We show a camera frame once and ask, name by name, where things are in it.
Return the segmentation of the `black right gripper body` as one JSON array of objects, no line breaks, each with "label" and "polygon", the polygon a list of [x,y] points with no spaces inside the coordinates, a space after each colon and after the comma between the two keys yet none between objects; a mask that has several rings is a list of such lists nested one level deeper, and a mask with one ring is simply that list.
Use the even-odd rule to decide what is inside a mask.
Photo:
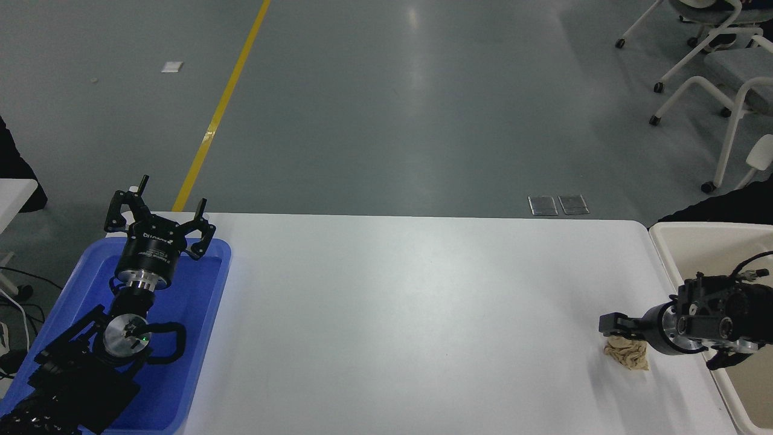
[{"label": "black right gripper body", "polygon": [[660,304],[648,309],[641,317],[641,335],[653,349],[663,355],[670,355],[669,340],[662,326],[663,314],[668,308],[668,303]]}]

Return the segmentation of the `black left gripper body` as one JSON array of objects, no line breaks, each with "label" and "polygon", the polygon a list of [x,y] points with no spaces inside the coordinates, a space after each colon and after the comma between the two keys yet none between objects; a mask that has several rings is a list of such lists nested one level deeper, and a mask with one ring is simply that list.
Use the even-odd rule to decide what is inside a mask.
[{"label": "black left gripper body", "polygon": [[135,221],[127,229],[127,242],[114,270],[119,281],[129,283],[142,272],[157,276],[158,286],[171,286],[181,253],[186,249],[184,235],[177,234],[174,221]]}]

